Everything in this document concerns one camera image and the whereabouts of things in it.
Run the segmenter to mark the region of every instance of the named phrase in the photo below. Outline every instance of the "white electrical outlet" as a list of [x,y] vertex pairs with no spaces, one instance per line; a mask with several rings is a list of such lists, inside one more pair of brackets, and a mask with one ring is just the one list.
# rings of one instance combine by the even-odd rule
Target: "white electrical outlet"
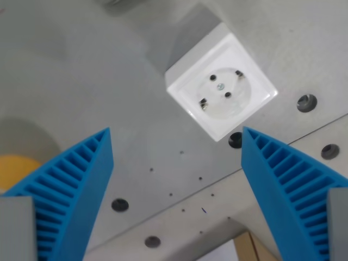
[[219,141],[277,94],[221,23],[165,75],[168,93]]

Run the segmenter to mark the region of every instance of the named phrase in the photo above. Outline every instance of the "screw hole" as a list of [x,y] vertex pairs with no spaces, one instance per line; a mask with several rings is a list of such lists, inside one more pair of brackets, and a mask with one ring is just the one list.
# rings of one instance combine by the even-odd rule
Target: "screw hole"
[[242,142],[242,134],[241,132],[235,132],[233,133],[229,139],[228,139],[228,144],[232,148],[241,148],[241,142]]
[[308,113],[311,110],[314,110],[318,103],[316,97],[312,94],[306,94],[301,96],[297,101],[297,109],[302,113]]
[[243,76],[243,73],[241,71],[236,71],[235,74],[237,74],[239,77]]
[[122,198],[117,198],[111,203],[111,208],[116,212],[125,212],[129,208],[129,204]]
[[161,240],[154,235],[145,239],[145,245],[148,248],[157,248],[157,247],[159,247],[160,244],[161,244]]
[[323,159],[333,159],[339,154],[339,147],[336,144],[326,145],[321,150],[321,157]]

